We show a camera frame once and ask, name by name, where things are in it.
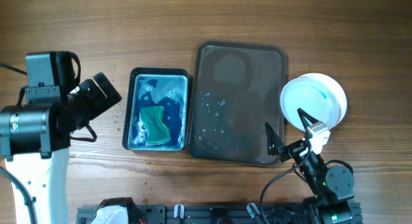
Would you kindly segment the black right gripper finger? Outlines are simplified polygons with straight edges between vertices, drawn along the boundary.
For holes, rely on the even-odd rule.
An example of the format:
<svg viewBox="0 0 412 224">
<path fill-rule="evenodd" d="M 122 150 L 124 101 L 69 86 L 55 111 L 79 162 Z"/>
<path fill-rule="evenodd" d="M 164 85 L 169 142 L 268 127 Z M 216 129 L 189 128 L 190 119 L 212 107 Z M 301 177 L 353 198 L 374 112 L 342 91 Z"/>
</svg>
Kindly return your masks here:
<svg viewBox="0 0 412 224">
<path fill-rule="evenodd" d="M 267 134 L 268 155 L 275 156 L 283 154 L 285 151 L 285 144 L 268 122 L 265 123 L 265 131 Z"/>
<path fill-rule="evenodd" d="M 318 119 L 314 118 L 313 116 L 309 115 L 306 111 L 304 111 L 302 108 L 297 109 L 297 113 L 299 115 L 299 118 L 302 122 L 302 125 L 304 127 L 304 130 L 306 130 L 309 126 L 312 124 L 318 123 Z"/>
</svg>

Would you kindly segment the white plate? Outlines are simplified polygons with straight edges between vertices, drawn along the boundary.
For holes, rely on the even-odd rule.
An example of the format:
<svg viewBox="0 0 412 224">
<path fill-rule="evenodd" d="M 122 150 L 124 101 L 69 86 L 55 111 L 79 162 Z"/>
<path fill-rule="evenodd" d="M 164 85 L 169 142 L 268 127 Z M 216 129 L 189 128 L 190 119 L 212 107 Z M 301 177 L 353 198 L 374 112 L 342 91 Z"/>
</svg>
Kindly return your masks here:
<svg viewBox="0 0 412 224">
<path fill-rule="evenodd" d="M 305 128 L 297 112 L 299 108 L 330 129 L 340 119 L 337 96 L 328 86 L 310 77 L 298 77 L 288 82 L 282 89 L 280 105 L 284 117 L 301 131 Z"/>
<path fill-rule="evenodd" d="M 322 73 L 307 73 L 301 75 L 301 77 L 314 79 L 324 84 L 332 92 L 339 104 L 339 115 L 335 126 L 339 124 L 343 120 L 348 108 L 348 101 L 343 87 L 335 79 Z"/>
</svg>

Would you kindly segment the green yellow sponge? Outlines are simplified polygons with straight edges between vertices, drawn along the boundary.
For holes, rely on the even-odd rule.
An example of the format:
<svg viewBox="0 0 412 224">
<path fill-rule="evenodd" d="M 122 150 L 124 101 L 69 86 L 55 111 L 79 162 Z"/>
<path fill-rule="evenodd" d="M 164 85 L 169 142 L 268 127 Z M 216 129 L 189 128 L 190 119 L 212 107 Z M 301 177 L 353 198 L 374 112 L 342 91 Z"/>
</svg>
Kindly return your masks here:
<svg viewBox="0 0 412 224">
<path fill-rule="evenodd" d="M 143 107 L 140 119 L 147 132 L 146 145 L 164 145 L 171 139 L 170 129 L 164 124 L 164 107 Z"/>
</svg>

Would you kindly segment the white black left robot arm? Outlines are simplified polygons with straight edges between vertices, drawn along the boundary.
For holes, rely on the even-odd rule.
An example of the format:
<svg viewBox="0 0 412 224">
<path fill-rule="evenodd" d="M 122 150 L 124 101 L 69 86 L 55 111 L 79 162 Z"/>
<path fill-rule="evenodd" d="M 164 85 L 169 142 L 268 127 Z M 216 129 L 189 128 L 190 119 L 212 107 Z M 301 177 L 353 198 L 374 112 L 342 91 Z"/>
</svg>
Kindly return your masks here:
<svg viewBox="0 0 412 224">
<path fill-rule="evenodd" d="M 1 111 L 1 174 L 14 185 L 18 223 L 67 223 L 66 175 L 76 130 L 121 101 L 103 73 L 80 84 L 27 87 L 25 105 Z"/>
</svg>

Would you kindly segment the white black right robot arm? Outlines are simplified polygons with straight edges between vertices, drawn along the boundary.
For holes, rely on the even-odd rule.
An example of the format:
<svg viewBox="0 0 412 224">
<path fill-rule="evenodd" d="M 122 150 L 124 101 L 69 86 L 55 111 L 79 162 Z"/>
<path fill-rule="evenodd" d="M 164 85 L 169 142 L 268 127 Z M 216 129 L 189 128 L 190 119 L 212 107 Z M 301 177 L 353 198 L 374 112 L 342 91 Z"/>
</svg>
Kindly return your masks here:
<svg viewBox="0 0 412 224">
<path fill-rule="evenodd" d="M 329 127 L 301 108 L 297 109 L 297 114 L 304 127 L 304 137 L 289 145 L 285 145 L 272 126 L 265 123 L 268 154 L 277 155 L 282 163 L 293 159 L 294 164 L 264 186 L 259 198 L 259 217 L 268 223 L 264 211 L 268 188 L 289 173 L 300 170 L 299 177 L 313 193 L 303 202 L 305 218 L 310 223 L 349 223 L 354 220 L 349 204 L 355 197 L 353 167 L 342 160 L 325 162 L 320 153 L 329 140 Z"/>
</svg>

